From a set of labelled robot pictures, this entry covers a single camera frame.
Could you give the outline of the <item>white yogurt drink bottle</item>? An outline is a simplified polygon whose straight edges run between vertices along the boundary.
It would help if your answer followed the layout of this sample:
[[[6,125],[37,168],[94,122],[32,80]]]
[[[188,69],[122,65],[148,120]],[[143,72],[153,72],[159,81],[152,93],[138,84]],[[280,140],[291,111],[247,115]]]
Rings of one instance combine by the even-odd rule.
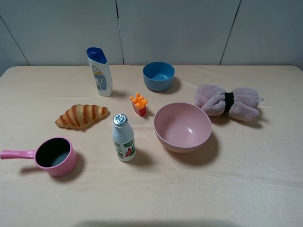
[[[125,114],[117,114],[112,120],[112,139],[118,158],[123,162],[131,161],[136,154],[134,131]]]

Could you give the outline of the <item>toy french fries red box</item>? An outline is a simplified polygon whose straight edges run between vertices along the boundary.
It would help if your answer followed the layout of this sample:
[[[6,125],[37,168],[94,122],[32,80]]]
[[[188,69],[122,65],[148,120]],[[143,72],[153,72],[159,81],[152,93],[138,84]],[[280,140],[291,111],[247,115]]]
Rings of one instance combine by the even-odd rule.
[[[135,97],[130,96],[129,99],[131,100],[135,113],[140,117],[145,116],[146,105],[148,101],[143,96],[141,96],[140,93],[136,93]]]

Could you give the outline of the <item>pink plastic bowl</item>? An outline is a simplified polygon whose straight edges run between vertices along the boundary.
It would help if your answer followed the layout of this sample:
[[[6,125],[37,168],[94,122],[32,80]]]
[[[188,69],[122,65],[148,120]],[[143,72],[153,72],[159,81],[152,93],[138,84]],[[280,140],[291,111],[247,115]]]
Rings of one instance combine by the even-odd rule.
[[[212,133],[208,115],[188,103],[171,103],[154,116],[154,130],[160,143],[176,153],[199,149]]]

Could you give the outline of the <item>blue plastic bowl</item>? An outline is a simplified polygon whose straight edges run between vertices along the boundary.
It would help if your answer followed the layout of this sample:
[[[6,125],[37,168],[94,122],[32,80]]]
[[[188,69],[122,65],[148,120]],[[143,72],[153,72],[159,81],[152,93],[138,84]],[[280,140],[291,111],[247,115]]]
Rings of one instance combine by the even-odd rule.
[[[143,68],[143,80],[146,87],[153,91],[165,91],[174,82],[175,69],[166,62],[151,62]]]

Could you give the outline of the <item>toy croissant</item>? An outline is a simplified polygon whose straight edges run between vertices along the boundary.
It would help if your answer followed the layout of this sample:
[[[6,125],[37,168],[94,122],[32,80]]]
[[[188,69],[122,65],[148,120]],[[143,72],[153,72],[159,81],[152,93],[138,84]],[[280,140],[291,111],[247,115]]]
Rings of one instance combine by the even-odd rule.
[[[60,115],[55,124],[60,128],[81,130],[101,121],[109,114],[107,107],[98,105],[73,105]]]

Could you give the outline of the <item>blue white shampoo bottle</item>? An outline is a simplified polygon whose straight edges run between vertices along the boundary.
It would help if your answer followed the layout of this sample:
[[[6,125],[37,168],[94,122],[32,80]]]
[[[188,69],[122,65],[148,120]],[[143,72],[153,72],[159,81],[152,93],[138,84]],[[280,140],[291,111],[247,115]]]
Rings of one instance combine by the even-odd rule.
[[[101,48],[90,47],[87,57],[92,69],[93,77],[100,96],[109,97],[113,91],[113,82],[110,68]]]

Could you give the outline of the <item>cream tablecloth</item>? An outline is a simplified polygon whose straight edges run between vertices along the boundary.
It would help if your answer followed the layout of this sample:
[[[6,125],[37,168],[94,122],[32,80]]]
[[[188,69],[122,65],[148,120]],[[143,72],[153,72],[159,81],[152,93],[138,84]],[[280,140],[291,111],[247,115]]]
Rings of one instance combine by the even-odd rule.
[[[142,66],[112,65],[114,91],[97,94],[88,66],[12,67],[0,78],[0,148],[33,150],[68,138],[77,166],[53,178],[32,160],[0,163],[3,227],[300,227],[303,224],[303,73],[294,66],[176,66],[173,87],[147,89]],[[251,87],[264,98],[256,122],[212,118],[209,140],[176,154],[158,141],[163,106],[192,103],[197,86]],[[140,93],[146,114],[130,96]],[[60,129],[75,104],[106,106],[110,116],[86,131]],[[111,138],[124,113],[137,154],[124,163]]]

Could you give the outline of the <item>pink rolled towel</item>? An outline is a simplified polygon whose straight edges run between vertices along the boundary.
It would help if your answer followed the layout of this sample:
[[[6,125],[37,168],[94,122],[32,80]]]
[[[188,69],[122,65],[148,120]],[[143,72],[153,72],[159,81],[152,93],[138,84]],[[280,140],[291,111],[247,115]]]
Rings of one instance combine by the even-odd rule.
[[[231,92],[214,85],[199,85],[194,105],[208,116],[227,114],[239,121],[253,121],[259,116],[258,105],[264,98],[255,89],[238,87]]]

